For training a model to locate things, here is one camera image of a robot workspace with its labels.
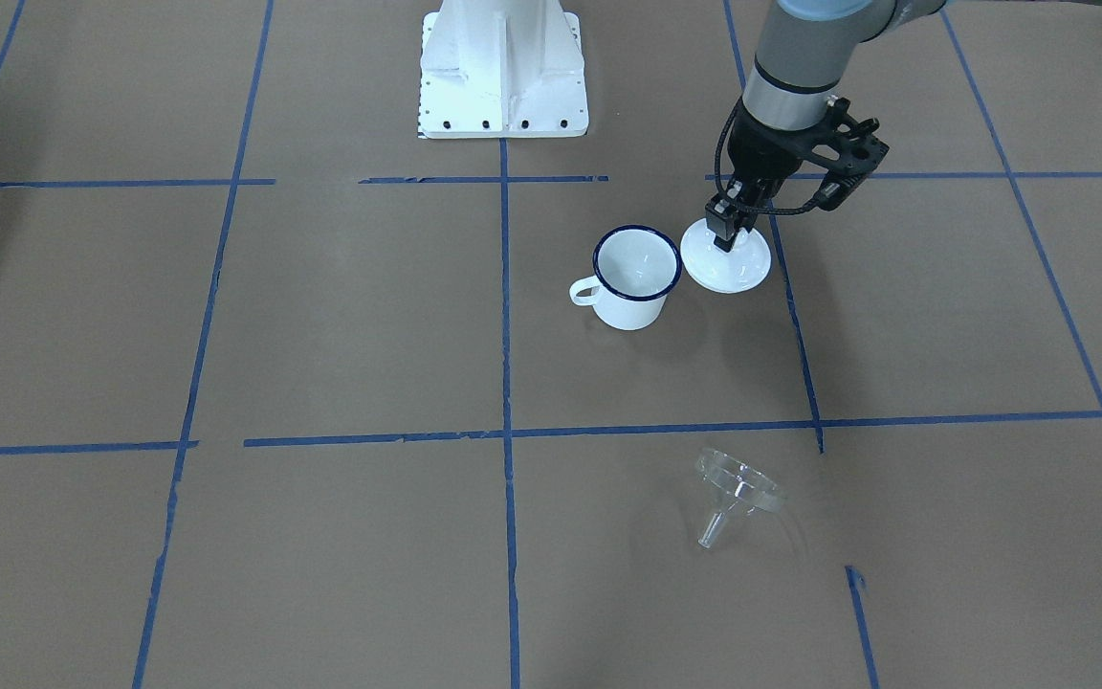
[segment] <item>black cable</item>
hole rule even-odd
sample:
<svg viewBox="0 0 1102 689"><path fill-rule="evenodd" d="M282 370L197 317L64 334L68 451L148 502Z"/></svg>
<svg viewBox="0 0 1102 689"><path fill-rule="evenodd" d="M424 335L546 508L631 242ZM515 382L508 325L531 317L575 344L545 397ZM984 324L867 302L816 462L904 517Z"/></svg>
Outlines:
<svg viewBox="0 0 1102 689"><path fill-rule="evenodd" d="M725 149L725 140L730 138L730 129L734 126L734 120L738 117L738 108L741 106L743 106L743 97L739 96L738 100L734 104L734 109L730 110L730 117L725 120L725 127L722 127L722 136L716 140L716 150L713 151L713 183L716 184L716 192L722 196L725 195L725 187L722 187L722 150ZM730 202L734 204L735 208L738 208L738 213L764 215L801 215L813 211L819 205L819 200L810 200L797 208L773 208L771 206L756 208L738 200L730 200Z"/></svg>

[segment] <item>light blue cap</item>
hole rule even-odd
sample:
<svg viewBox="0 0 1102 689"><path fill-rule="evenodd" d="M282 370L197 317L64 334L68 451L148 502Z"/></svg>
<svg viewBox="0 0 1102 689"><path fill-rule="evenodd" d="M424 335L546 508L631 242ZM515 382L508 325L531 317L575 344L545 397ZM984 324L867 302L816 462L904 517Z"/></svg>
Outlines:
<svg viewBox="0 0 1102 689"><path fill-rule="evenodd" d="M777 0L781 10L808 22L847 18L868 8L874 0Z"/></svg>

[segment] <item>mug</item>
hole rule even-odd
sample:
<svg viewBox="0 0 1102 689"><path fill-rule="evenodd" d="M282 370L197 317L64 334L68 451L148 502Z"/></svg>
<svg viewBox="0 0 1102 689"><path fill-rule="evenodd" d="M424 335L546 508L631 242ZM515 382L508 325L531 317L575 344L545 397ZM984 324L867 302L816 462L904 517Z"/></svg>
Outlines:
<svg viewBox="0 0 1102 689"><path fill-rule="evenodd" d="M593 306L608 326L640 330L661 313L682 271L673 240L651 227L626 224L598 241L594 274L572 283L569 297L577 306Z"/></svg>

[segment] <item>white plastic stand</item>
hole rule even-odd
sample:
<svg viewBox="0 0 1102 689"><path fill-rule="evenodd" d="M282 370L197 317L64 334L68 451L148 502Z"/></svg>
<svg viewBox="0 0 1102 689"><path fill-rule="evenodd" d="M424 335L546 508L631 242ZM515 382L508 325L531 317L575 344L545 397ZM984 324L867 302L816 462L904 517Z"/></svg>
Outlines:
<svg viewBox="0 0 1102 689"><path fill-rule="evenodd" d="M581 136L581 21L560 0L445 0L424 18L419 132L429 139Z"/></svg>

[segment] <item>blue rim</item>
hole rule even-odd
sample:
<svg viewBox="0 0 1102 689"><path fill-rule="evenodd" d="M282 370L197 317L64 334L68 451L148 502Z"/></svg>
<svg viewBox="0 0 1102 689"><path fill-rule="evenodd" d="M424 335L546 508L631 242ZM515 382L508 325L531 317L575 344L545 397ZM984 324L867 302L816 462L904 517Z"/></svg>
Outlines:
<svg viewBox="0 0 1102 689"><path fill-rule="evenodd" d="M651 293L648 297L637 297L634 293L625 293L618 291L618 289L612 287L612 283L606 282L606 279L603 278L603 272L598 270L598 252L603 249L603 244L606 244L607 239L612 238L612 236L616 235L616 233L624 232L625 229L639 229L641 232L651 232L652 235L660 236L660 238L663 239L666 244L670 245L670 250L674 252L674 278L670 280L670 284L668 284L665 289L662 289L661 292ZM606 288L607 292L615 293L615 295L618 297L620 300L627 300L627 301L660 300L660 298L665 297L667 293L670 292L671 289L673 289L678 284L678 279L682 278L683 258L681 257L681 255L678 254L678 245L674 244L674 240L670 239L666 235L662 235L662 233L657 232L651 227L642 226L642 224L625 224L625 226L616 227L615 229L607 232L606 236L603 236L603 238L598 240L598 247L594 247L594 274L596 276L596 278L598 278L598 282L603 283L603 287Z"/></svg>

